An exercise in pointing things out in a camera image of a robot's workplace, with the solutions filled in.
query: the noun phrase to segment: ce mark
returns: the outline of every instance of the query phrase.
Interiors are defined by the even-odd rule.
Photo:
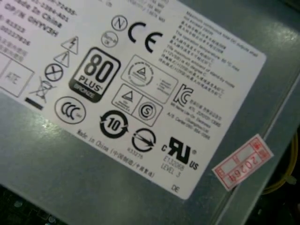
[[[132,31],[134,30],[135,27],[138,27],[138,26],[142,26],[142,27],[146,27],[147,24],[145,24],[144,22],[135,22],[134,24],[132,24],[129,29],[128,29],[128,37],[129,39],[135,43],[136,42],[136,39],[133,37],[132,35]],[[155,44],[156,43],[156,40],[154,40],[153,38],[155,36],[159,36],[159,37],[162,37],[163,34],[160,33],[160,32],[153,32],[153,33],[150,33],[146,39],[145,39],[145,47],[147,49],[148,52],[152,53],[153,50],[150,48],[149,46],[149,43],[152,43],[152,44]]]

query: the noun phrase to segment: yellow wire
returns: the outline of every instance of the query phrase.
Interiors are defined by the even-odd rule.
[[[263,191],[263,195],[272,193],[276,190],[278,190],[281,186],[283,186],[286,182],[286,178],[291,176],[292,172],[295,169],[295,166],[297,164],[297,158],[298,158],[298,134],[296,133],[296,135],[293,137],[292,139],[292,144],[291,144],[291,158],[290,158],[290,163],[289,166],[285,172],[285,174],[283,175],[283,177],[277,181],[276,183],[266,187]]]

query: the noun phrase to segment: warning triangle symbol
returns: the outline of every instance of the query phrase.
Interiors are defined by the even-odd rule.
[[[68,51],[63,52],[62,54],[55,56],[54,60],[68,68],[70,63],[70,53]]]
[[[133,92],[130,91],[127,94],[122,96],[123,99],[132,102],[133,101]]]
[[[139,70],[137,71],[137,73],[140,74],[140,75],[142,75],[142,76],[146,76],[146,68],[144,67],[144,68],[142,68],[142,69],[139,69]]]
[[[74,53],[75,55],[78,54],[78,46],[79,46],[79,38],[73,37],[69,39],[68,41],[65,41],[64,43],[61,44],[61,46],[71,53]]]

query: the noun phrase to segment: red sticker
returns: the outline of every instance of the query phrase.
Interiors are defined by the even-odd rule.
[[[212,170],[229,191],[273,156],[263,139],[255,135]]]

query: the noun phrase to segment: white label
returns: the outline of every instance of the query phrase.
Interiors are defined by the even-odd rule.
[[[0,90],[182,199],[265,60],[175,0],[0,0]]]

